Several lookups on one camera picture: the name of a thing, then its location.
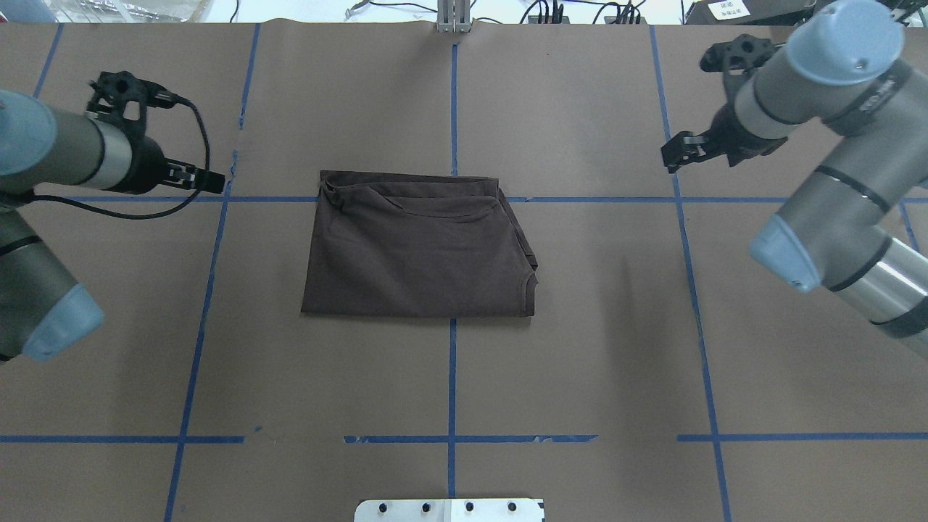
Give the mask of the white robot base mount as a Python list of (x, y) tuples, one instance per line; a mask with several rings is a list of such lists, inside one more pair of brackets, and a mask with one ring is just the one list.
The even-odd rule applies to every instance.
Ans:
[(395, 499), (362, 501), (355, 521), (544, 521), (533, 498)]

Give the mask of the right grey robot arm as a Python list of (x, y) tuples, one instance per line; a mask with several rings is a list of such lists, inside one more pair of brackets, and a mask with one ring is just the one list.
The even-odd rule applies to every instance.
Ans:
[(780, 46), (742, 34), (700, 68), (725, 105), (702, 133), (660, 148), (669, 174), (724, 156), (768, 156), (819, 119), (839, 143), (753, 238), (751, 257), (799, 293), (825, 288), (886, 337), (926, 356), (926, 257), (881, 227), (926, 186), (927, 80), (903, 59), (903, 26), (877, 1), (835, 1)]

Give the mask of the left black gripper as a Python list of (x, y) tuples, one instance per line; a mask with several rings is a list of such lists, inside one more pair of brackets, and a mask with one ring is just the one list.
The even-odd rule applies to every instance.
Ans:
[(143, 136), (133, 149), (133, 159), (130, 163), (130, 194), (149, 193), (160, 185), (183, 191), (222, 194), (225, 191), (226, 178), (223, 174), (192, 163), (169, 161), (155, 140)]

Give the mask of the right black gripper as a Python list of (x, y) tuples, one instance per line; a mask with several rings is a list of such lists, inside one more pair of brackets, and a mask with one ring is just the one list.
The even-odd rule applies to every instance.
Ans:
[(669, 175), (692, 163), (726, 156), (729, 167), (758, 156), (768, 156), (785, 145), (788, 138), (759, 138), (738, 120), (732, 103), (713, 117), (707, 136), (682, 131), (660, 146), (660, 158)]

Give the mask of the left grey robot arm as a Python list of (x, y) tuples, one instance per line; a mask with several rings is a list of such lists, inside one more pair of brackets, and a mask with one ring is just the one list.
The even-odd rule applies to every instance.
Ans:
[(225, 191), (225, 176), (204, 165), (165, 156), (146, 135), (148, 111), (176, 105), (195, 110), (191, 100), (151, 80), (126, 72), (103, 72), (90, 83), (93, 96), (80, 115), (33, 96), (2, 92), (1, 168), (1, 357), (21, 355), (46, 361), (102, 326), (105, 315), (21, 215), (34, 202), (59, 202), (105, 217), (121, 212), (75, 199), (36, 193), (43, 184), (142, 195), (166, 186), (189, 191), (185, 204), (202, 192)]

